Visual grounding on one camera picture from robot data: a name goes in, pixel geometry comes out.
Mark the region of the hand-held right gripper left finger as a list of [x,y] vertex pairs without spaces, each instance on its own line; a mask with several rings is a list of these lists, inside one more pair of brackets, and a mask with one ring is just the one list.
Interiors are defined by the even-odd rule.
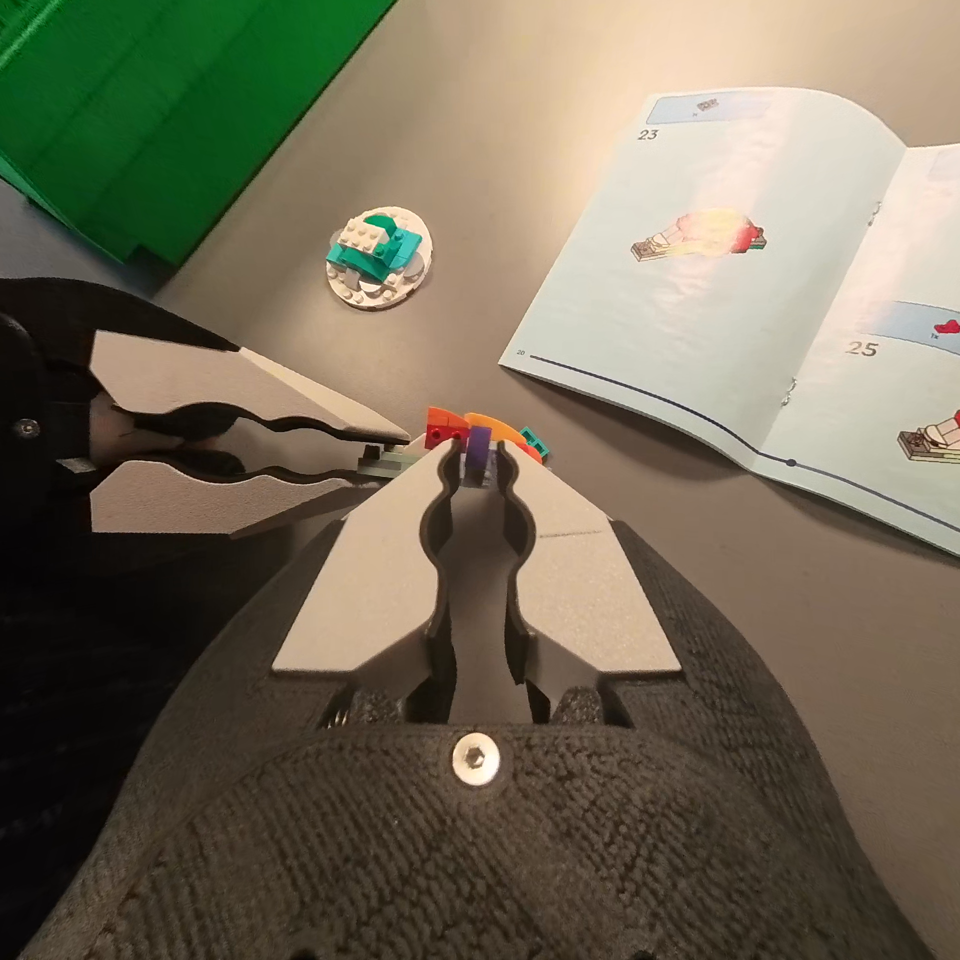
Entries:
[[442,442],[350,512],[272,663],[450,707],[457,679],[447,579],[460,443]]

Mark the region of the round white lego base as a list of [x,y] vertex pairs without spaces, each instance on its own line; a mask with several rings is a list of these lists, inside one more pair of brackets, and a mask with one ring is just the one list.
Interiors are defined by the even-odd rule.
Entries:
[[354,309],[397,306],[426,281],[433,242],[413,211],[381,205],[352,217],[330,237],[325,270],[331,292]]

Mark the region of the green plastic bin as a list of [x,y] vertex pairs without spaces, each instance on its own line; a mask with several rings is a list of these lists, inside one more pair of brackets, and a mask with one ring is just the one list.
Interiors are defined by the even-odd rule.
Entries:
[[4,1],[2,178],[179,267],[392,5]]

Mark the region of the multicolour lego assembly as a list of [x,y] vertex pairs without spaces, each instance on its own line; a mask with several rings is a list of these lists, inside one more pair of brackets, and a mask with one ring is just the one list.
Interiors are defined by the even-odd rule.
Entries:
[[517,445],[522,452],[538,463],[543,464],[548,458],[549,448],[527,426],[516,429],[505,421],[486,414],[475,412],[454,414],[447,409],[431,406],[427,410],[423,434],[402,446],[368,444],[363,456],[358,459],[356,470],[359,474],[369,477],[393,479],[419,462],[428,451],[445,441],[452,440],[460,445],[461,484],[473,488],[464,483],[464,455],[472,425],[488,426],[492,429],[485,481],[483,486],[475,489],[497,486],[497,444],[501,441],[509,441]]

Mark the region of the open instruction booklet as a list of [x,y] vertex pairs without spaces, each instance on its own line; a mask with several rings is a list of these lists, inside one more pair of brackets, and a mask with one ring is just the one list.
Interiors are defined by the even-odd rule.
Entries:
[[959,550],[959,147],[794,88],[658,95],[500,365]]

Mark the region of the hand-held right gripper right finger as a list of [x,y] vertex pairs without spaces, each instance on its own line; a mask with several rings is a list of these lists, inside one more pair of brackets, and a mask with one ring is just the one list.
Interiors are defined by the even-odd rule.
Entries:
[[498,444],[510,675],[558,703],[573,688],[670,676],[677,655],[604,510],[510,441]]

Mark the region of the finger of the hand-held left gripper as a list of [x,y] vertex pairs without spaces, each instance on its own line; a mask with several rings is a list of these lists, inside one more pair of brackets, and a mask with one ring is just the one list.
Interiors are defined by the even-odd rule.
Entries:
[[358,441],[411,440],[381,414],[245,347],[216,350],[100,330],[89,368],[114,402],[131,413],[169,415],[220,404],[276,430],[306,421]]
[[245,537],[354,507],[380,489],[370,478],[330,472],[313,482],[268,473],[212,481],[157,460],[121,463],[90,493],[94,534]]

